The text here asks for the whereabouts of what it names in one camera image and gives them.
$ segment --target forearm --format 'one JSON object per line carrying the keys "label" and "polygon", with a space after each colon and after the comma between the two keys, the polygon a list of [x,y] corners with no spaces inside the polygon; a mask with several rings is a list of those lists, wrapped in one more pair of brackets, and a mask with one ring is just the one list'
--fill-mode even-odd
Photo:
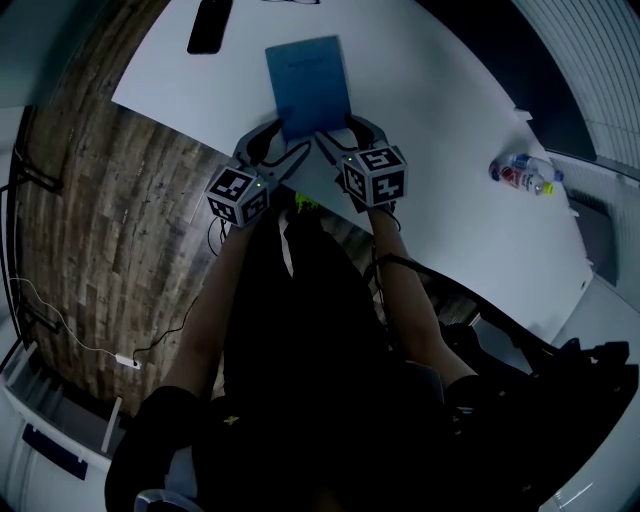
{"label": "forearm", "polygon": [[[396,222],[380,210],[370,210],[377,257],[394,254],[409,259]],[[399,264],[380,267],[389,323],[407,359],[434,368],[446,386],[474,375],[442,339],[438,318],[418,274]]]}
{"label": "forearm", "polygon": [[[396,222],[391,216],[374,209],[370,210],[369,218],[373,226],[377,257],[393,254],[409,259]],[[438,318],[418,274],[402,265],[387,264],[380,267],[380,277],[387,314],[399,339],[413,341],[417,337],[429,340],[439,338]],[[403,346],[403,349],[411,358],[424,351],[424,345],[421,342],[418,347]]]}
{"label": "forearm", "polygon": [[196,396],[206,395],[213,386],[254,227],[255,223],[231,229],[189,314],[163,386],[181,387]]}

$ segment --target water bottle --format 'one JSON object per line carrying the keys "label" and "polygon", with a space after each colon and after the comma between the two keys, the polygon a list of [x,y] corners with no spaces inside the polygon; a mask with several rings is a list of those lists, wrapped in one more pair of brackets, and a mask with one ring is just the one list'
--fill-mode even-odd
{"label": "water bottle", "polygon": [[504,183],[519,190],[524,190],[530,194],[537,196],[550,196],[553,194],[553,184],[545,181],[537,172],[514,169],[509,165],[500,163],[498,160],[491,162],[489,175],[494,181]]}
{"label": "water bottle", "polygon": [[564,174],[561,171],[557,171],[549,162],[545,162],[540,158],[536,158],[529,155],[506,155],[500,158],[500,161],[506,163],[509,167],[517,169],[519,171],[537,172],[542,176],[545,181],[557,181],[562,183]]}

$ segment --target white table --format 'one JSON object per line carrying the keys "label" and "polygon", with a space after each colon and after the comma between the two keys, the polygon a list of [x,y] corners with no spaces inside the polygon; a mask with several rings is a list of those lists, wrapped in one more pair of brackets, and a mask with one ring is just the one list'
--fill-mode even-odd
{"label": "white table", "polygon": [[[265,48],[338,34],[354,114],[381,126],[410,166],[397,217],[412,257],[553,340],[592,279],[582,238],[561,187],[534,197],[489,179],[489,163],[507,148],[545,153],[448,29],[413,0],[235,0],[221,52],[192,56],[198,5],[167,6],[115,102],[230,154],[276,117]],[[370,229],[333,178],[305,163],[290,186]]]}

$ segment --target black smartphone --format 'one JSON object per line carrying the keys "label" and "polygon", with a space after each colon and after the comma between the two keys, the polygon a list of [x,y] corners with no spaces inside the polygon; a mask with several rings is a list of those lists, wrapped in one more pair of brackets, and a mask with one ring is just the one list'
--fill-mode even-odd
{"label": "black smartphone", "polygon": [[200,55],[220,51],[232,4],[233,0],[202,0],[189,39],[188,53]]}

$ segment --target blue book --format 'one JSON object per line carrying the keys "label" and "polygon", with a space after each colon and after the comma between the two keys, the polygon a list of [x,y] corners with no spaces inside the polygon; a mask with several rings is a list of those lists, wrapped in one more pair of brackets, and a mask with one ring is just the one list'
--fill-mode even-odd
{"label": "blue book", "polygon": [[351,105],[337,37],[274,46],[266,55],[286,141],[347,127]]}

